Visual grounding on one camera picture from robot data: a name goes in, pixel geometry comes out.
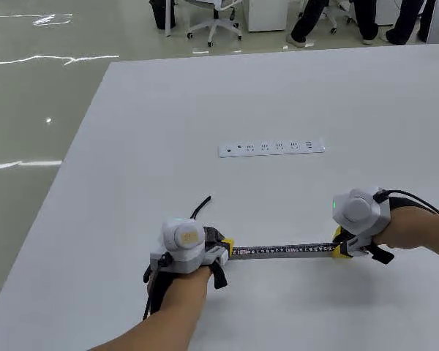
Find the power strip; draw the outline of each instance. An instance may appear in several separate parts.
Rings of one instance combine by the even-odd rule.
[[[230,143],[218,147],[219,157],[311,154],[324,152],[322,140],[267,140]]]

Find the white table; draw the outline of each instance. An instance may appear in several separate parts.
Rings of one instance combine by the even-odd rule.
[[[217,156],[292,137],[326,152]],[[239,246],[304,243],[367,184],[439,207],[439,45],[113,63],[1,291],[0,351],[84,350],[136,324],[162,220],[208,194],[199,219]],[[230,262],[191,350],[439,350],[439,257],[395,253]]]

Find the measuring tape blade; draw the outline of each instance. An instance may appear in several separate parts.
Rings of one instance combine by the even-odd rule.
[[[282,246],[237,246],[233,247],[233,254],[230,257],[230,260],[331,257],[331,253],[338,245],[339,243]]]

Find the floor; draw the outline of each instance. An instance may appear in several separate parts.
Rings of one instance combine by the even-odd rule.
[[[211,15],[181,1],[165,38],[148,0],[0,0],[0,289],[109,63],[295,50],[282,31],[245,30],[208,48],[205,31],[186,38],[186,12],[192,22]],[[237,19],[244,29],[241,10]],[[339,21],[332,36],[321,20],[303,50],[362,46],[356,25]]]

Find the black pants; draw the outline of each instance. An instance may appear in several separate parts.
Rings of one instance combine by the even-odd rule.
[[[425,42],[429,33],[429,27],[431,26],[435,2],[436,0],[427,0],[423,15],[421,16],[419,38]],[[323,8],[327,6],[328,3],[329,0],[309,0],[304,14],[294,26],[291,36],[295,40],[303,42],[311,30],[314,29],[322,14]],[[353,0],[353,3],[359,31],[363,39],[374,39],[378,35],[378,25],[375,23],[377,0]],[[423,0],[403,0],[395,27],[387,32],[387,39],[392,44],[404,45],[408,41],[415,27],[416,18],[418,17],[422,4]]]
[[[395,45],[404,45],[410,39],[411,32],[415,28],[416,19],[419,14],[424,0],[403,0],[400,7],[400,15],[395,23],[395,27],[387,31],[387,39]],[[434,11],[436,0],[427,0],[424,7],[423,15],[421,16],[421,25],[419,29],[419,39],[426,42],[431,26],[432,13]],[[375,5],[376,0],[354,0],[355,10],[363,7],[359,12],[356,12],[356,20],[359,24],[359,30],[364,37],[364,31],[368,31],[367,27],[375,24]]]
[[[415,28],[416,18],[419,10],[423,6],[423,0],[403,0],[400,7],[400,15],[395,23],[395,27],[387,31],[387,39],[395,45],[404,45],[410,39],[411,32]],[[436,0],[427,0],[423,15],[421,16],[419,36],[426,41],[431,26],[432,12]]]
[[[314,29],[323,8],[328,6],[329,0],[309,0],[302,17],[294,26],[291,36],[298,42],[304,42],[307,35]],[[363,39],[372,40],[378,35],[378,25],[375,24],[376,0],[354,0],[356,20]]]

